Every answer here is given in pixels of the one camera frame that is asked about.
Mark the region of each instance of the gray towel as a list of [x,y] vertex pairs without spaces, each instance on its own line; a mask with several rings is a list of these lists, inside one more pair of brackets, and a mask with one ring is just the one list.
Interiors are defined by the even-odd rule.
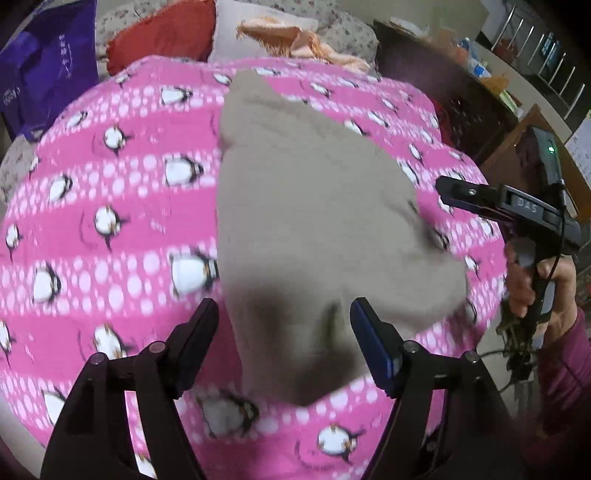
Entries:
[[367,297],[403,338],[466,298],[415,190],[370,140],[276,94],[254,72],[222,110],[220,280],[243,387],[306,405],[366,372],[349,306]]

